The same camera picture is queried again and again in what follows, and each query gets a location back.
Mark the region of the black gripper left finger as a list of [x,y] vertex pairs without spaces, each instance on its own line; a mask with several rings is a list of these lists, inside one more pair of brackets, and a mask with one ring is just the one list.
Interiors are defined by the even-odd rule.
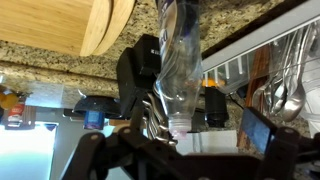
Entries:
[[149,140],[130,127],[105,137],[83,135],[66,164],[62,180],[105,180],[120,167],[133,180],[186,180],[178,167],[182,158],[159,140]]

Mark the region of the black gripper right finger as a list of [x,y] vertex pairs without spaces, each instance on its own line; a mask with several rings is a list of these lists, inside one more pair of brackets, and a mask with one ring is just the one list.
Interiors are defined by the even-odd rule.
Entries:
[[304,137],[293,128],[276,126],[252,107],[243,110],[241,128],[264,154],[257,180],[291,180],[296,167],[320,180],[320,133]]

